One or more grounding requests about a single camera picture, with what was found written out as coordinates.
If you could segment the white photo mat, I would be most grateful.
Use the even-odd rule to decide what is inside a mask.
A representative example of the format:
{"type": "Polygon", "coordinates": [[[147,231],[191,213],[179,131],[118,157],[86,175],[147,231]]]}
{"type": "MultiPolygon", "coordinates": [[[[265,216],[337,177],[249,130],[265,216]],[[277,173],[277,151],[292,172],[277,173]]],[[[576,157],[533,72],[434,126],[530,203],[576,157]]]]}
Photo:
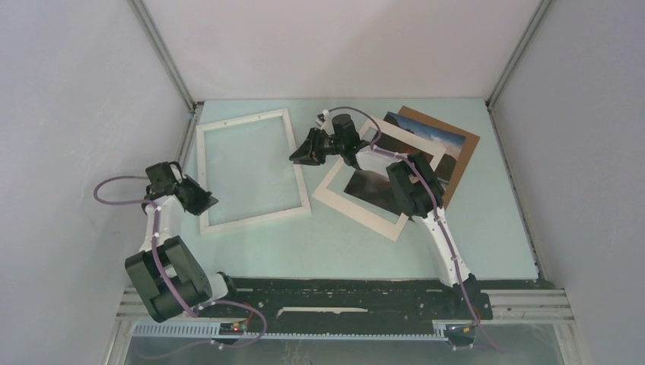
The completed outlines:
{"type": "MultiPolygon", "coordinates": [[[[359,135],[364,137],[369,129],[376,129],[380,127],[380,131],[387,136],[394,138],[405,144],[409,144],[420,151],[431,154],[433,158],[430,160],[430,167],[434,170],[437,168],[440,158],[444,155],[446,148],[440,144],[422,138],[404,129],[394,126],[382,119],[377,119],[371,122],[369,119],[361,126],[359,135]]],[[[367,209],[366,205],[360,205],[357,202],[350,200],[346,195],[332,191],[329,186],[336,178],[341,169],[346,167],[345,162],[340,157],[333,159],[334,164],[331,170],[323,178],[322,182],[315,189],[312,197],[316,200],[328,205],[330,208],[337,212],[346,215],[350,219],[364,225],[365,227],[383,235],[384,237],[396,241],[403,231],[406,223],[408,223],[408,216],[400,214],[396,220],[393,217],[383,217],[376,214],[374,211],[367,209]]]]}

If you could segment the sunset landscape photo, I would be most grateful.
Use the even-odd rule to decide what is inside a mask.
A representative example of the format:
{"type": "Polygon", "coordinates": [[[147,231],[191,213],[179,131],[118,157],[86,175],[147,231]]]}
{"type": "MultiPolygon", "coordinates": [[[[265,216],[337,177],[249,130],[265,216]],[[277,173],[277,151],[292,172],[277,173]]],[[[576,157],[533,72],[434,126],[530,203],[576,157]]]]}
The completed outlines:
{"type": "MultiPolygon", "coordinates": [[[[388,112],[383,117],[383,121],[445,148],[439,158],[429,153],[424,155],[428,162],[438,162],[435,173],[442,189],[447,190],[465,143],[465,136],[426,125],[393,112],[388,112]]],[[[389,180],[377,173],[361,170],[354,172],[343,192],[397,216],[402,213],[396,205],[389,180]]]]}

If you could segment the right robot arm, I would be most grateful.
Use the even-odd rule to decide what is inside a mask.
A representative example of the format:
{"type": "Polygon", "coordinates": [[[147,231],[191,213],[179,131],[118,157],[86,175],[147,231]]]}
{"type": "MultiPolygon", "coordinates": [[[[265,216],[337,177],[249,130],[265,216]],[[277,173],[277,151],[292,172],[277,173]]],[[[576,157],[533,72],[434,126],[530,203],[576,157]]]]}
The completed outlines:
{"type": "Polygon", "coordinates": [[[453,318],[463,317],[473,307],[470,293],[477,289],[477,279],[454,242],[446,218],[445,191],[437,174],[422,152],[378,146],[388,122],[369,116],[376,134],[370,140],[361,137],[349,111],[345,106],[323,110],[304,142],[290,155],[290,162],[320,166],[329,156],[337,156],[356,171],[387,178],[398,209],[424,227],[437,251],[440,283],[453,289],[443,295],[443,310],[453,318]]]}

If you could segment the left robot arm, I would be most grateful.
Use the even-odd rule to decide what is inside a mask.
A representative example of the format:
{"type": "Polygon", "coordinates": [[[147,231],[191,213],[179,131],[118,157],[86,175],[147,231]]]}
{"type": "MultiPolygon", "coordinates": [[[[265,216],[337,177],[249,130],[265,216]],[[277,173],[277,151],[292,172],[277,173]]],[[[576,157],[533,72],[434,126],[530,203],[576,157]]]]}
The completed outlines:
{"type": "Polygon", "coordinates": [[[180,236],[186,215],[199,217],[218,200],[176,161],[157,163],[145,172],[145,242],[126,259],[125,269],[149,316],[164,322],[182,313],[195,315],[198,305],[209,300],[221,316],[234,315],[240,295],[231,277],[222,271],[208,277],[180,236]]]}

